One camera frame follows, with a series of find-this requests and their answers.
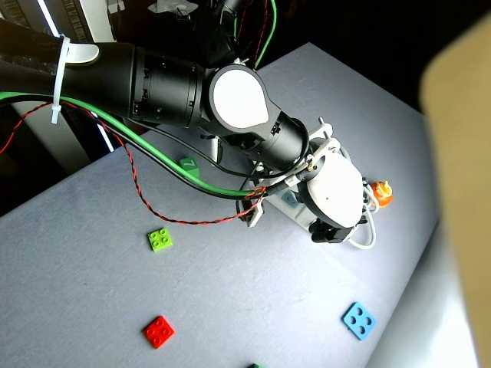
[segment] red lego brick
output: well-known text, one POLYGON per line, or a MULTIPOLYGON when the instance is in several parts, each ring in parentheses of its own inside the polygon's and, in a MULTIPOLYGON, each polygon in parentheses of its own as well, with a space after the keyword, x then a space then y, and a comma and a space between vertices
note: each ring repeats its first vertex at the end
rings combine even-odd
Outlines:
POLYGON ((151 324, 149 324, 143 334, 150 341, 155 349, 161 347, 172 335, 174 335, 174 329, 167 323, 167 321, 159 316, 151 324))

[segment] green lego brick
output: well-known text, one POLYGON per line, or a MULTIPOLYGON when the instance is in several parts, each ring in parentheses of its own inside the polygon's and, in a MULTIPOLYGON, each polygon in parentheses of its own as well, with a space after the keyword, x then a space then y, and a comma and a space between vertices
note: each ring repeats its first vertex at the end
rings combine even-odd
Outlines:
POLYGON ((195 178, 199 179, 199 167, 194 158, 186 157, 185 159, 180 159, 179 166, 195 178))
POLYGON ((151 232, 148 234, 148 240, 150 240, 153 251, 161 251, 173 245, 169 230, 166 228, 151 232))

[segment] zip tie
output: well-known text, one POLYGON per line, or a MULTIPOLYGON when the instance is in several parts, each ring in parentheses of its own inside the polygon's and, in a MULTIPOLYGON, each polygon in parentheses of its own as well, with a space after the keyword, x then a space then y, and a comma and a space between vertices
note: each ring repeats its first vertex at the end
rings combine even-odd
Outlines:
POLYGON ((56 78, 54 79, 54 91, 53 91, 53 105, 51 109, 53 114, 51 115, 51 123, 58 123, 58 114, 61 111, 60 96, 61 85, 63 84, 64 66, 67 63, 68 48, 70 47, 70 38, 63 35, 63 44, 61 44, 60 58, 58 59, 58 66, 56 68, 56 78))

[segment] orange toy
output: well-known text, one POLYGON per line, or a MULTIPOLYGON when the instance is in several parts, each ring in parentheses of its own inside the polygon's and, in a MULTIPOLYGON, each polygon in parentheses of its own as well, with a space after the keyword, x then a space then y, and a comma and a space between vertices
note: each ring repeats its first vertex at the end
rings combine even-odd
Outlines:
POLYGON ((385 182, 373 182, 371 183, 371 188, 374 190, 375 198, 382 208, 387 207, 392 202, 394 196, 387 180, 385 182))

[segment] gray table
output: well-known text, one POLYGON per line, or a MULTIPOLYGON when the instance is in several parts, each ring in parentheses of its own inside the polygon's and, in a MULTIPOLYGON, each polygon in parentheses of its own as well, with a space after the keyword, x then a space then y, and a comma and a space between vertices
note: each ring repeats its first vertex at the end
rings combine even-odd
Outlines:
MULTIPOLYGON (((270 97, 308 127, 323 116, 371 179, 389 179, 392 205, 374 217, 371 251, 316 245, 269 204, 256 228, 163 224, 134 190, 116 152, 0 218, 0 365, 268 368, 363 366, 438 219, 423 117, 307 44, 260 71, 270 97), (166 226, 174 246, 153 253, 166 226), (358 341, 341 315, 360 301, 378 319, 358 341), (159 350, 141 330, 162 314, 176 334, 159 350)), ((196 145, 198 132, 180 132, 196 145)), ((147 138, 174 159, 185 151, 147 138)), ((162 212, 214 219, 230 201, 194 191, 136 154, 145 195, 162 212)), ((246 168, 227 156, 226 165, 246 168)), ((201 162, 224 187, 240 179, 201 162)))

